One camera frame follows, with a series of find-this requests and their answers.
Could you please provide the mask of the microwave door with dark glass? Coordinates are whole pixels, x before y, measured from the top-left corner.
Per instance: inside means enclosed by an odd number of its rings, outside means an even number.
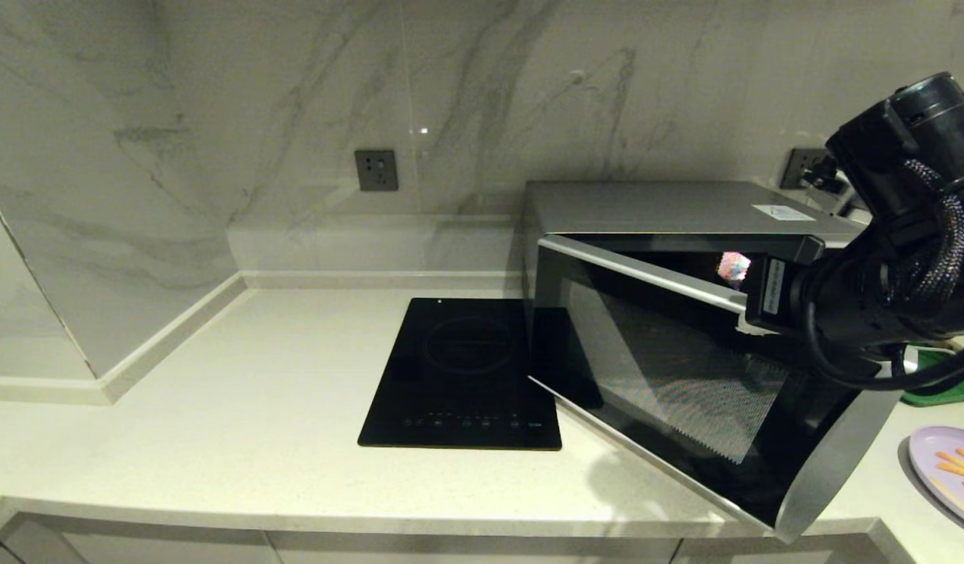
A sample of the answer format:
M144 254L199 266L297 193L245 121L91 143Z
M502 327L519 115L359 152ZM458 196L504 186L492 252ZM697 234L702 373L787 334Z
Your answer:
M818 375L803 343L737 329L720 265L808 264L805 235L541 237L529 258L532 378L723 509L792 542L897 406Z

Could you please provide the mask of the purple plate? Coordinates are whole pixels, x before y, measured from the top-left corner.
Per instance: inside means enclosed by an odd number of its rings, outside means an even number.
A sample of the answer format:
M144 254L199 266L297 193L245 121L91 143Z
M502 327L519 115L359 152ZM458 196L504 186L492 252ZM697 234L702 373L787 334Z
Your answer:
M946 461L935 456L936 452L954 453L958 447L964 447L964 428L955 428L955 426L926 426L913 432L908 439L908 456L910 457L912 470L918 476L919 481L930 492L930 496L935 502L951 512L958 521L964 522L964 517L939 499L933 492L932 485L930 485L930 478L937 478L952 493L961 497L962 502L964 502L964 486L962 485L964 477L936 468L937 464L946 463Z

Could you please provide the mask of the white paper sheet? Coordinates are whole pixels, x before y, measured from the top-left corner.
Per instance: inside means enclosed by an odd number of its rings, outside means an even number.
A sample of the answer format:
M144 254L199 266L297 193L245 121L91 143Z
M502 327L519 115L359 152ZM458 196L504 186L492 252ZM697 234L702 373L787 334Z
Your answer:
M775 204L753 204L755 210L760 211L760 213L768 215L776 221L782 222L815 222L814 217L811 215L804 214L802 211L798 211L795 208L789 206L775 206Z

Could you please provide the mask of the green plastic tray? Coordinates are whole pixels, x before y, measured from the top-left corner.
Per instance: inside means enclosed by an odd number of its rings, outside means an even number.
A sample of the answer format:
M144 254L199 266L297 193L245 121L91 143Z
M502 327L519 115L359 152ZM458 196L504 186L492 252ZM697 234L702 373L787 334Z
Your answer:
M927 386L905 390L900 401L911 407L939 407L964 403L964 371L955 371L955 351L910 345L904 353L904 368L912 375L933 376Z

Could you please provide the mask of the black induction cooktop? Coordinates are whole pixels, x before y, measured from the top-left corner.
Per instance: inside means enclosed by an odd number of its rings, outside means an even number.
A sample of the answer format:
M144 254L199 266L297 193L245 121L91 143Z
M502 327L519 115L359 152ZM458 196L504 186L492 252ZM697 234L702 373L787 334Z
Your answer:
M414 298L361 428L362 447L557 452L518 298Z

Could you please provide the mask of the grey cabinet side panel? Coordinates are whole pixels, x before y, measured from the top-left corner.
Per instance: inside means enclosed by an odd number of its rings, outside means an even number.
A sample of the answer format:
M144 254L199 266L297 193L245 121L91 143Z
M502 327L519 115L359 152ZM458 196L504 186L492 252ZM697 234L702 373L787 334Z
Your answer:
M59 530L21 514L0 529L0 564L90 564Z

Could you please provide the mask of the grey double wall socket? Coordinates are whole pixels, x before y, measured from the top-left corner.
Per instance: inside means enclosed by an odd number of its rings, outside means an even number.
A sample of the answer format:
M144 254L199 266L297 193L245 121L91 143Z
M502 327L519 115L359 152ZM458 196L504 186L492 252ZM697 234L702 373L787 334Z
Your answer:
M780 190L807 189L810 185L804 181L804 175L828 156L829 152L826 149L793 147L787 154L778 188Z

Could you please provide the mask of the grey single wall socket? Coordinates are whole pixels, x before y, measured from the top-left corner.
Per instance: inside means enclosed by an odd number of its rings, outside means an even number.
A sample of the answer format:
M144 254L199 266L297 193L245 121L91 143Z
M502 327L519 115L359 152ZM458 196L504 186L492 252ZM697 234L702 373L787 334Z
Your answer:
M354 164L356 164L360 192L399 190L399 173L394 150L354 150Z

